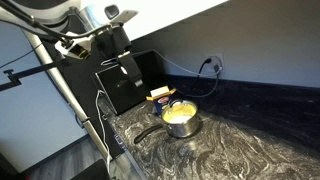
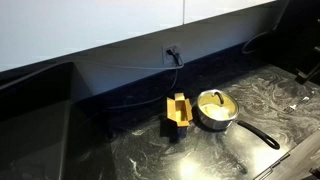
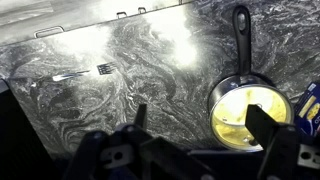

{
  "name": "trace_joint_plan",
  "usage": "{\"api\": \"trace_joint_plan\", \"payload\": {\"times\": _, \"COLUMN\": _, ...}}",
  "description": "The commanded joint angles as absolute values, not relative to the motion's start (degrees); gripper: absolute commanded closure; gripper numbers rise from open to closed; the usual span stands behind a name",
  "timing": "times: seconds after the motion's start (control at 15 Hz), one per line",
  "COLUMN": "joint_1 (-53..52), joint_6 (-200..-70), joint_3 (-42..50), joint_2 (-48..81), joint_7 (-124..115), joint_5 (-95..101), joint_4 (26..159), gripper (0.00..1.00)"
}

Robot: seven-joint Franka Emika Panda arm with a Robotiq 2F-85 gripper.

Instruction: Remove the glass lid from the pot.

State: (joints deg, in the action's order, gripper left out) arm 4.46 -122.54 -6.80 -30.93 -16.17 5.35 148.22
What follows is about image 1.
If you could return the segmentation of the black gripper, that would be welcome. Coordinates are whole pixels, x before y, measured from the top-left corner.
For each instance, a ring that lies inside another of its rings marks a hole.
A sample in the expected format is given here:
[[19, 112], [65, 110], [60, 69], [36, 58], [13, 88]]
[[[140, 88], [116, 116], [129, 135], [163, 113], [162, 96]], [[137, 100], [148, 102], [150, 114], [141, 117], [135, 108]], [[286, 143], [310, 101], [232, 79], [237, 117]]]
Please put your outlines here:
[[98, 50], [105, 59], [116, 59], [136, 87], [143, 84], [142, 73], [130, 52], [131, 41], [122, 26], [109, 28], [95, 37]]

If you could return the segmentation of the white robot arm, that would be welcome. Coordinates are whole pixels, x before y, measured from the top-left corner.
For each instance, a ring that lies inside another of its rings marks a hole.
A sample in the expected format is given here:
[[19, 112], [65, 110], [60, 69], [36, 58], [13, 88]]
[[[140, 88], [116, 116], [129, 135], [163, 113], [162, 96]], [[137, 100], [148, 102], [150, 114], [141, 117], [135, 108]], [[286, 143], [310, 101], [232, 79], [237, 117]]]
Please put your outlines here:
[[[16, 0], [0, 0], [0, 20], [36, 35], [57, 39], [55, 48], [63, 55], [86, 60], [96, 37], [121, 28], [137, 11], [120, 10], [116, 4], [101, 0], [65, 0], [45, 9], [32, 8]], [[85, 33], [63, 33], [70, 15], [83, 24]]]

